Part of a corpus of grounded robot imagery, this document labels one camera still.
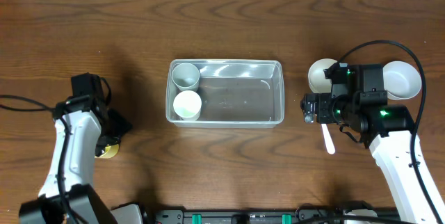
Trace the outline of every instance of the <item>cup rim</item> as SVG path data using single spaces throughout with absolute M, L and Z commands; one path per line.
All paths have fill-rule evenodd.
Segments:
M 313 93 L 319 93 L 317 89 L 314 88 L 314 86 L 311 84 L 311 82 L 309 82 L 309 89 L 313 92 Z
M 176 83 L 176 81 L 175 81 L 175 78 L 173 77 L 173 74 L 175 73 L 176 69 L 177 69 L 180 65 L 184 65 L 184 64 L 192 65 L 192 66 L 197 70 L 197 80 L 196 80 L 196 82 L 195 82 L 193 85 L 186 86 L 186 87 L 178 85 L 178 84 Z M 173 83 L 174 83 L 178 88 L 184 88 L 184 89 L 192 88 L 194 85 L 196 85 L 196 84 L 200 81 L 200 79 L 201 79 L 201 72 L 200 72 L 200 70 L 199 70 L 194 64 L 192 64 L 192 63 L 181 63 L 181 64 L 177 65 L 175 68 L 173 68 L 173 71 L 172 71 L 172 81 L 173 81 Z
M 193 115 L 190 116 L 190 117 L 182 117 L 182 116 L 180 116 L 180 115 L 178 114 L 178 112 L 176 112 L 176 110 L 175 110 L 175 101 L 176 101 L 176 99 L 178 98 L 178 96 L 179 96 L 180 94 L 184 93 L 184 92 L 192 92 L 192 93 L 194 93 L 194 94 L 197 95 L 197 98 L 200 99 L 200 110 L 198 110 L 198 112 L 196 112 L 195 114 L 193 114 Z M 181 118 L 183 118 L 183 119 L 189 119 L 189 118 L 193 118 L 193 117 L 195 117 L 195 116 L 201 111 L 201 109 L 202 109 L 202 99 L 201 99 L 200 95 L 198 95 L 198 93 L 195 92 L 195 91 L 192 91 L 192 90 L 181 91 L 181 92 L 178 93 L 178 94 L 175 96 L 175 98 L 173 99 L 173 111 L 174 111 L 179 117 L 181 117 Z

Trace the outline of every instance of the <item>yellow object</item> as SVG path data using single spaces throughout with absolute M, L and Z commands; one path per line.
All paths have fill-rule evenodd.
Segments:
M 103 153 L 103 155 L 96 157 L 96 158 L 110 159 L 110 158 L 113 158 L 118 153 L 118 151 L 119 151 L 119 144 L 107 146 L 107 147 L 105 147 L 105 153 Z

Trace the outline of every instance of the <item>green connector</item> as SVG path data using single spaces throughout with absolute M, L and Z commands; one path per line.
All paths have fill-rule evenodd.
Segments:
M 192 215 L 192 224 L 201 224 L 201 215 L 200 214 Z
M 292 215 L 283 214 L 283 224 L 292 224 Z

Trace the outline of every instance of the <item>cable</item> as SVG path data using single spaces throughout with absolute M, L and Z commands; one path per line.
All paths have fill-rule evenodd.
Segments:
M 62 206 L 65 209 L 65 211 L 67 212 L 67 218 L 71 217 L 71 220 L 74 223 L 79 224 L 76 216 L 74 215 L 74 212 L 72 211 L 72 209 L 70 207 L 70 204 L 67 201 L 67 198 L 65 195 L 65 178 L 63 177 L 63 175 L 65 173 L 63 165 L 65 164 L 65 157 L 67 154 L 68 143 L 69 143 L 68 141 L 70 139 L 71 131 L 70 131 L 70 127 L 68 126 L 65 119 L 60 117 L 59 120 L 63 123 L 63 126 L 65 127 L 65 138 L 63 140 L 62 151 L 60 152 L 60 158 L 59 158 L 58 167 L 57 167 L 56 177 L 57 177 L 58 194 L 60 195 L 60 201 L 62 202 Z
M 426 189 L 425 183 L 422 180 L 422 176 L 420 174 L 419 167 L 418 167 L 419 162 L 416 160 L 416 153 L 415 153 L 415 149 L 414 149 L 415 144 L 416 144 L 417 130 L 419 129 L 420 119 L 422 117 L 423 108 L 425 106 L 425 100 L 426 100 L 426 79 L 425 79 L 425 74 L 423 73 L 422 65 L 420 64 L 419 59 L 409 48 L 405 47 L 401 43 L 398 43 L 398 42 L 395 42 L 392 40 L 374 40 L 374 41 L 366 42 L 366 43 L 363 43 L 361 45 L 354 47 L 353 49 L 348 51 L 345 55 L 343 55 L 337 61 L 337 63 L 342 62 L 349 54 L 353 53 L 354 51 L 361 49 L 362 47 L 366 47 L 366 46 L 374 45 L 374 44 L 389 44 L 389 45 L 394 45 L 394 46 L 400 47 L 401 49 L 405 50 L 412 57 L 412 59 L 414 60 L 414 62 L 417 65 L 417 68 L 419 69 L 420 77 L 422 80 L 422 98 L 421 98 L 421 102 L 420 102 L 420 106 L 419 106 L 419 112 L 417 113 L 416 122 L 414 123 L 414 128 L 411 133 L 410 154 L 411 154 L 412 164 L 410 164 L 410 165 L 414 168 L 414 172 L 416 174 L 417 180 L 419 181 L 419 186 L 421 187 L 422 192 L 425 195 L 425 199 L 428 202 L 428 205 L 430 206 L 431 211 L 434 214 L 434 217 L 436 218 L 436 220 L 439 224 L 443 224 L 443 221 L 440 218 L 440 215 L 437 212 L 436 207 L 434 206 L 434 203 L 432 202 L 430 195 L 428 194 L 428 190 Z
M 106 95 L 106 98 L 105 98 L 105 105 L 108 106 L 111 102 L 111 88 L 104 77 L 101 77 L 100 79 L 105 83 L 106 87 L 108 88 L 108 94 Z
M 368 222 L 383 223 L 383 224 L 412 224 L 412 223 L 409 223 L 406 221 L 396 221 L 396 220 L 389 220 L 389 219 L 385 219 L 385 218 L 378 218 L 378 217 L 371 217 L 371 216 L 348 216 L 348 215 L 308 218 L 303 221 L 298 221 L 297 223 L 294 223 L 294 224 L 324 223 L 324 222 L 337 221 L 337 220 L 368 221 Z
M 0 108 L 5 109 L 5 110 L 9 110 L 9 111 L 15 111 L 15 112 L 39 112 L 39 111 L 49 111 L 49 112 L 53 112 L 54 109 L 50 108 L 49 106 L 41 103 L 41 102 L 37 102 L 33 99 L 29 99 L 26 97 L 22 97 L 22 96 L 17 96 L 17 95 L 0 95 L 0 99 L 4 98 L 4 99 L 17 99 L 17 100 L 21 100 L 24 102 L 29 102 L 32 103 L 34 105 L 40 106 L 40 109 L 17 109 L 17 108 L 13 108 L 10 106 L 4 106 L 2 104 L 0 104 Z M 79 222 L 77 221 L 76 215 L 74 214 L 74 212 L 72 211 L 70 204 L 67 201 L 66 195 L 65 195 L 65 178 L 63 177 L 64 175 L 64 171 L 63 171 L 63 164 L 65 161 L 65 157 L 66 157 L 66 152 L 67 152 L 67 147 L 68 147 L 68 141 L 70 138 L 70 127 L 68 127 L 68 124 L 66 123 L 65 119 L 60 118 L 60 121 L 63 123 L 63 126 L 65 127 L 65 138 L 63 140 L 63 146 L 62 146 L 62 152 L 60 153 L 60 158 L 59 158 L 59 162 L 58 162 L 58 169 L 57 169 L 57 175 L 56 175 L 56 179 L 57 179 L 57 187 L 58 187 L 58 192 L 60 195 L 60 201 L 62 202 L 62 206 L 65 209 L 65 212 L 67 213 L 67 215 L 69 217 L 71 217 L 71 220 L 76 223 L 79 224 Z
M 360 92 L 360 91 L 355 91 L 355 92 L 354 92 L 354 95 L 353 95 L 353 112 L 355 112 L 355 110 L 354 110 L 355 97 L 356 97 L 356 95 L 359 94 L 359 92 Z M 340 95 L 340 96 L 335 97 L 335 98 L 332 100 L 332 106 L 331 106 L 331 109 L 330 109 L 331 116 L 332 116 L 332 118 L 334 118 L 336 124 L 340 126 L 340 129 L 339 129 L 339 130 L 340 130 L 341 133 L 347 135 L 347 136 L 348 136 L 351 140 L 353 140 L 355 143 L 360 144 L 360 143 L 362 143 L 362 142 L 361 142 L 361 141 L 357 141 L 357 139 L 353 136 L 352 133 L 350 133 L 350 132 L 348 132 L 348 131 L 343 131 L 343 129 L 344 129 L 345 127 L 349 127 L 349 124 L 346 124 L 346 123 L 343 123 L 343 124 L 342 124 L 342 123 L 340 122 L 340 120 L 337 119 L 337 117 L 335 116 L 335 113 L 334 113 L 335 104 L 336 104 L 336 103 L 340 100 L 340 98 L 342 98 L 342 97 L 348 97 L 348 96 L 347 96 L 347 95 Z
M 33 99 L 28 99 L 26 97 L 22 97 L 22 96 L 17 96 L 17 95 L 0 95 L 0 99 L 17 99 L 17 100 L 21 100 L 23 102 L 28 102 L 28 103 L 32 103 L 34 105 L 37 105 L 40 107 L 40 109 L 17 109 L 17 108 L 13 108 L 10 106 L 5 106 L 0 104 L 0 109 L 6 109 L 9 111 L 16 111 L 16 112 L 40 112 L 40 111 L 50 111 L 52 112 L 54 109 L 50 108 L 49 106 L 40 103 L 38 101 L 35 101 Z

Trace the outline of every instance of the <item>white bowl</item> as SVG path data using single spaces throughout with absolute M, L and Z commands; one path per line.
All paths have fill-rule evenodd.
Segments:
M 417 70 L 408 63 L 393 61 L 383 67 L 383 84 L 388 99 L 411 99 L 422 89 L 422 80 Z
M 307 80 L 309 81 L 309 88 L 313 93 L 330 93 L 331 92 L 331 80 L 325 79 L 324 70 L 328 69 L 332 64 L 336 63 L 336 60 L 324 58 L 316 61 L 309 68 L 307 73 Z

